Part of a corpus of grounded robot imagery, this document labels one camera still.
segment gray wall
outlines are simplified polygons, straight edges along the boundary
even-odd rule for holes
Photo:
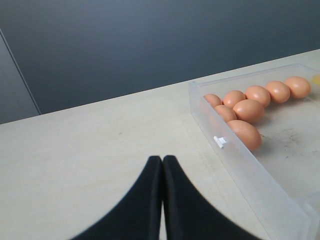
[[[320,48],[320,1],[0,0],[43,113]]]

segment white plastic clip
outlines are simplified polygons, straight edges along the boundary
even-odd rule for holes
[[[227,143],[227,141],[223,137],[214,136],[213,139],[215,140],[216,144],[218,144],[218,146],[221,149],[224,149],[225,144]]]

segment table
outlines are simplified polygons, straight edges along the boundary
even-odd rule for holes
[[[319,61],[320,49],[201,81]],[[186,81],[0,125],[0,239],[73,237],[118,203],[148,156],[168,154],[211,204],[269,238],[191,116]]]

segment transparent box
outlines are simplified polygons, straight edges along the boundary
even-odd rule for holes
[[[311,82],[319,74],[293,64],[189,84],[192,116],[272,240],[320,239],[320,86]],[[291,76],[310,81],[311,93],[265,109],[254,124],[262,145],[252,153],[203,98]]]

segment clear plastic container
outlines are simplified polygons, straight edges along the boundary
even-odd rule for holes
[[[272,240],[320,237],[320,86],[311,83],[318,74],[293,64],[189,84],[191,114]],[[291,76],[310,81],[311,93],[266,108],[255,124],[262,145],[253,153],[203,98]]]

